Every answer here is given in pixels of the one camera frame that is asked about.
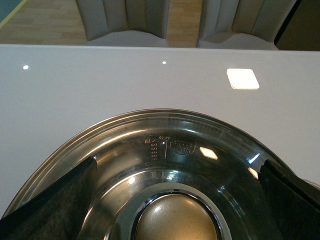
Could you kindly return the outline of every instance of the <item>chair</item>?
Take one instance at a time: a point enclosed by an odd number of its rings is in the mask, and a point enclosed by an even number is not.
[[[88,46],[168,46],[170,0],[75,1]]]
[[[297,0],[203,0],[198,48],[278,50],[275,37]]]

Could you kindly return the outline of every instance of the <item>steel bowl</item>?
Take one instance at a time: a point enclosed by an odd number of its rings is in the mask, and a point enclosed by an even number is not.
[[[39,167],[5,215],[89,156],[98,181],[78,239],[282,238],[258,174],[265,160],[288,166],[242,130],[176,109],[130,112],[79,133]]]

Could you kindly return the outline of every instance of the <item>white countertop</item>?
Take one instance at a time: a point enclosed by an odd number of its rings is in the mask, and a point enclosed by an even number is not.
[[[229,68],[260,88],[232,89]],[[320,183],[320,52],[0,44],[0,215],[68,139],[154,108],[234,125]]]

